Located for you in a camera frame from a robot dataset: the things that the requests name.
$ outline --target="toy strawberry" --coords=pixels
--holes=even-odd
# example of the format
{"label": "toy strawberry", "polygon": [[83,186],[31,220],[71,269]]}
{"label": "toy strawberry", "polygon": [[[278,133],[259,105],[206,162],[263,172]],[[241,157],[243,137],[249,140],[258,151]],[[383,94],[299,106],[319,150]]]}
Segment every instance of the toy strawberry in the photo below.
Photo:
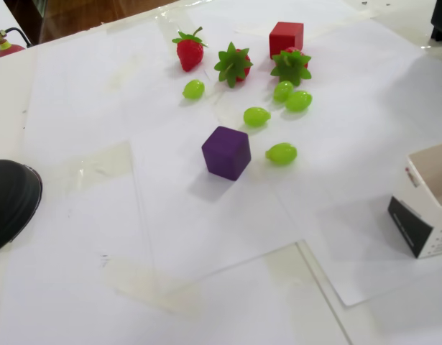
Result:
{"label": "toy strawberry", "polygon": [[290,81],[294,86],[299,86],[300,79],[311,79],[312,75],[305,66],[311,57],[303,55],[299,50],[292,52],[282,50],[280,54],[273,55],[276,67],[270,75],[280,77],[280,81]]}
{"label": "toy strawberry", "polygon": [[[289,47],[285,49],[285,52],[295,52],[296,50],[298,50],[300,52],[301,55],[305,56],[305,54],[303,52],[301,52],[298,48],[296,47]],[[306,63],[304,65],[305,68],[308,68],[308,63]]]}
{"label": "toy strawberry", "polygon": [[199,27],[193,34],[184,34],[178,31],[180,38],[175,38],[172,42],[178,44],[178,57],[180,60],[180,65],[183,67],[185,72],[188,72],[203,59],[203,47],[206,47],[201,39],[195,37],[197,32],[201,31],[203,28]]}
{"label": "toy strawberry", "polygon": [[227,80],[231,88],[237,81],[244,81],[252,66],[248,52],[249,48],[236,49],[232,42],[226,52],[219,52],[220,61],[214,66],[214,69],[219,71],[219,81]]}

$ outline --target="open cardboard box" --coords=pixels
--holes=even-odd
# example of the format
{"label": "open cardboard box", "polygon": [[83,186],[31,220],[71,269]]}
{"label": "open cardboard box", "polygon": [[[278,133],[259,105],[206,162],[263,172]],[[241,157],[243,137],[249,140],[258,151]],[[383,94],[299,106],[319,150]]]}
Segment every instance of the open cardboard box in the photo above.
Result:
{"label": "open cardboard box", "polygon": [[415,257],[442,253],[442,144],[409,155],[388,211]]}

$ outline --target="strawberry leaves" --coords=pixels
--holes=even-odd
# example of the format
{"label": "strawberry leaves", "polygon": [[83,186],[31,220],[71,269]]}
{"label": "strawberry leaves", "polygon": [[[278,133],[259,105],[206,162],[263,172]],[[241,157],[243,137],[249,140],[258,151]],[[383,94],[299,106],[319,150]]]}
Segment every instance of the strawberry leaves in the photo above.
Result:
{"label": "strawberry leaves", "polygon": [[301,55],[298,50],[295,52],[285,52],[282,50],[280,54],[273,55],[276,67],[270,75],[280,77],[280,81],[290,81],[294,86],[299,86],[301,79],[311,79],[312,75],[305,68],[311,57]]}
{"label": "strawberry leaves", "polygon": [[214,66],[214,69],[219,71],[219,81],[227,80],[227,84],[233,88],[237,78],[245,79],[245,68],[252,66],[247,58],[248,52],[249,48],[237,50],[232,42],[226,52],[219,52],[219,62]]}
{"label": "strawberry leaves", "polygon": [[195,36],[197,34],[197,32],[199,32],[201,30],[203,30],[203,28],[199,27],[193,34],[190,34],[190,35],[189,34],[185,34],[184,32],[178,31],[178,34],[179,34],[180,38],[175,38],[171,42],[177,44],[177,43],[179,43],[181,41],[184,41],[184,40],[192,40],[192,41],[195,41],[195,42],[197,42],[198,44],[200,44],[200,45],[202,45],[204,47],[208,47],[207,45],[205,45],[201,41],[201,38],[198,38],[198,37]]}

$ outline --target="purple wooden block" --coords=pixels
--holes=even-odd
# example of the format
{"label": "purple wooden block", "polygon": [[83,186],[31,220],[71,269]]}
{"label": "purple wooden block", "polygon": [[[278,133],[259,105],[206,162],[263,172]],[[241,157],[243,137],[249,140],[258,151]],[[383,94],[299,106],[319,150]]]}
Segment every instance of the purple wooden block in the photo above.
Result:
{"label": "purple wooden block", "polygon": [[201,147],[212,174],[236,181],[251,161],[248,134],[219,126]]}

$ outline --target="black lamp base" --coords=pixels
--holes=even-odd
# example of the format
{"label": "black lamp base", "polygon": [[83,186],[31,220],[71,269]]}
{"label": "black lamp base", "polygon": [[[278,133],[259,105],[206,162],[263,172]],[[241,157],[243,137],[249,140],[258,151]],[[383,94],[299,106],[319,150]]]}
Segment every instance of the black lamp base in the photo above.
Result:
{"label": "black lamp base", "polygon": [[41,197],[42,179],[35,170],[0,160],[0,248],[25,228]]}

